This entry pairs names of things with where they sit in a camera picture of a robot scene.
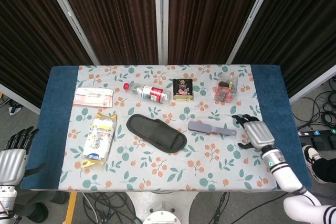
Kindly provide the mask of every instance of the red bottle label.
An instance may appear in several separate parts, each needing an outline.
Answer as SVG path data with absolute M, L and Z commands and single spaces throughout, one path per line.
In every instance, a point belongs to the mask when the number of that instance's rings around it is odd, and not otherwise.
M 151 88 L 151 100 L 155 102 L 161 102 L 161 93 L 163 92 L 163 89 L 158 89 L 155 87 Z

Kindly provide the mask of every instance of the gray spatula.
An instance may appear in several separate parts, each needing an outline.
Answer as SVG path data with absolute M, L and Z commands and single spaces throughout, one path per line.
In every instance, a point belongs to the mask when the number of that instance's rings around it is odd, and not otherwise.
M 230 135 L 230 136 L 237 135 L 237 132 L 235 130 L 220 128 L 220 127 L 212 127 L 210 124 L 198 123 L 198 122 L 193 122 L 193 121 L 190 121 L 188 123 L 188 129 L 191 131 L 198 131 L 198 132 L 204 132 L 204 133 L 216 132 L 219 134 Z

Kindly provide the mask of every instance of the bottle cap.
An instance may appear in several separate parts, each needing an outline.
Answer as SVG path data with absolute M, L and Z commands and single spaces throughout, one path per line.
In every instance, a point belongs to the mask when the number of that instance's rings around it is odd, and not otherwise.
M 129 88 L 130 88 L 130 84 L 129 84 L 129 83 L 125 83 L 125 84 L 124 84 L 124 89 L 127 90 L 127 89 L 129 89 Z

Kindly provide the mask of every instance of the white sneaker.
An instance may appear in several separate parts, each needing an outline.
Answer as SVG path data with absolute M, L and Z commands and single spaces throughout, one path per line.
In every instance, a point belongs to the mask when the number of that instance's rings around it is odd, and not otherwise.
M 321 180 L 318 176 L 316 176 L 314 170 L 313 170 L 313 164 L 316 160 L 322 158 L 320 156 L 320 154 L 310 145 L 305 145 L 303 148 L 302 148 L 302 151 L 303 151 L 303 155 L 305 156 L 304 160 L 306 161 L 306 166 L 308 167 L 311 175 L 313 176 L 313 178 L 318 182 L 318 183 L 321 183 L 321 184 L 325 184 L 327 182 L 325 182 L 324 180 Z

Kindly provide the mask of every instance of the shoe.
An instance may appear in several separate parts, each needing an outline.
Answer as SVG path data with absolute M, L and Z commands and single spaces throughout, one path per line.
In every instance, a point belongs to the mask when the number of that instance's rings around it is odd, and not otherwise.
M 34 212 L 28 215 L 27 218 L 32 222 L 42 223 L 48 218 L 49 215 L 48 208 L 43 203 L 36 203 L 35 205 L 36 208 Z
M 318 176 L 316 176 L 313 170 L 313 164 L 316 160 L 319 160 L 321 155 L 310 145 L 306 145 L 302 148 L 303 155 L 305 156 L 304 161 L 306 161 L 306 166 L 308 167 L 312 177 L 320 184 L 325 184 L 324 180 L 321 180 Z
M 57 191 L 51 202 L 63 205 L 68 202 L 70 196 L 66 191 Z

